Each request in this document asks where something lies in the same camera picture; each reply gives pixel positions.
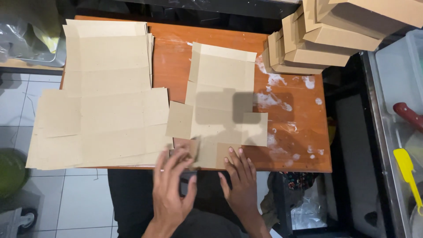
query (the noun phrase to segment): stack of folded boxes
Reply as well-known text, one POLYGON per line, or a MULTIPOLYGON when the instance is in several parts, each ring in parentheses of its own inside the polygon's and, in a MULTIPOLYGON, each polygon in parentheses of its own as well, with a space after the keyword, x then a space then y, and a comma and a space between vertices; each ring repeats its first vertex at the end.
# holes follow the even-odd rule
POLYGON ((345 66, 361 50, 407 24, 423 26, 418 0, 303 0, 268 37, 263 62, 268 73, 320 74, 329 66, 345 66))

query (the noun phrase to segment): wooden table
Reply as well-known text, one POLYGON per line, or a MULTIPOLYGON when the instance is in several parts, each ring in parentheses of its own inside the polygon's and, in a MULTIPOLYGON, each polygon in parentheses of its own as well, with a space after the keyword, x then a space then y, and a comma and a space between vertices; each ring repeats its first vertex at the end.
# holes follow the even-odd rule
MULTIPOLYGON (((76 16, 75 19, 121 21, 86 16, 76 16)), ((277 75, 261 71, 264 70, 260 56, 267 39, 265 34, 162 23, 148 23, 148 26, 155 37, 153 87, 168 88, 172 101, 185 101, 192 54, 190 42, 257 52, 254 92, 264 100, 271 100, 271 97, 281 102, 254 107, 255 112, 269 113, 268 146, 272 145, 269 148, 243 146, 245 153, 262 171, 332 171, 321 75, 309 76, 315 78, 313 89, 306 87, 302 76, 281 75, 286 85, 282 80, 275 82, 273 79, 277 75), (283 109, 284 102, 292 107, 291 111, 283 109)))

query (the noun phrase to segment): tiled floor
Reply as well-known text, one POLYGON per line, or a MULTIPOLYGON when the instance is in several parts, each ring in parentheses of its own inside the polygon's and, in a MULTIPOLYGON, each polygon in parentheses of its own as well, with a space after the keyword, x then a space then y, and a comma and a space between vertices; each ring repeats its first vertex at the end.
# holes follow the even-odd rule
MULTIPOLYGON (((58 89, 61 77, 5 73, 1 79, 0 148, 15 148, 27 156, 41 91, 58 89)), ((268 192, 268 175, 258 174, 259 209, 268 192)), ((39 213, 29 237, 118 236, 106 169, 32 169, 30 176, 15 201, 34 207, 39 213)))

